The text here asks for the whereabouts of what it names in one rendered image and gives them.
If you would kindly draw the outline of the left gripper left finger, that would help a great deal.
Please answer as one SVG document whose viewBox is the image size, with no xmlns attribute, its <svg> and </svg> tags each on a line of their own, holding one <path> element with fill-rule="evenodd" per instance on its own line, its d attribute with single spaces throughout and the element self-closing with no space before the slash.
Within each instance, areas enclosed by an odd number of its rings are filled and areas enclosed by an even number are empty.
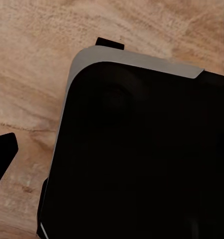
<svg viewBox="0 0 224 239">
<path fill-rule="evenodd" d="M 0 180 L 18 152 L 18 144 L 13 132 L 0 135 Z"/>
</svg>

